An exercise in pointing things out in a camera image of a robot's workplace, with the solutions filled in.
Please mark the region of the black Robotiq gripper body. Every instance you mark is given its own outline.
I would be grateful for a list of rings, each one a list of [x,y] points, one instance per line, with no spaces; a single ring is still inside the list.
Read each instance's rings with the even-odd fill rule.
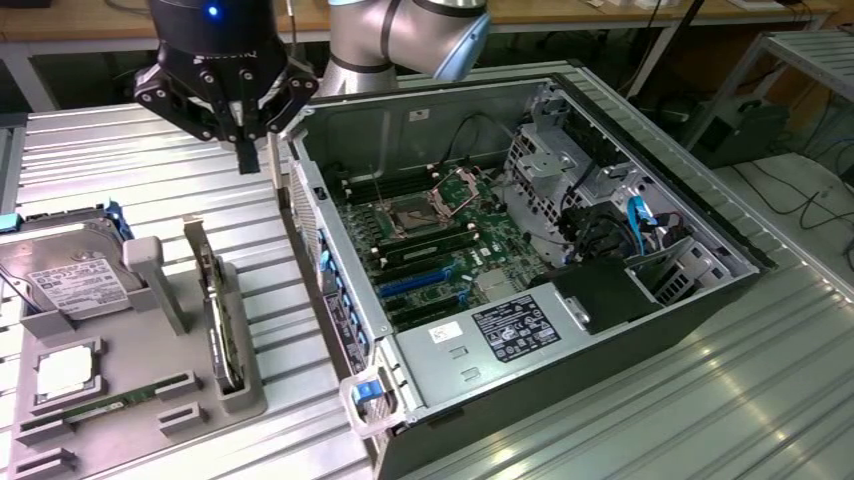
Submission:
[[[156,66],[145,73],[145,104],[173,95],[212,101],[288,104],[276,85],[288,65],[269,1],[150,1],[158,39]]]

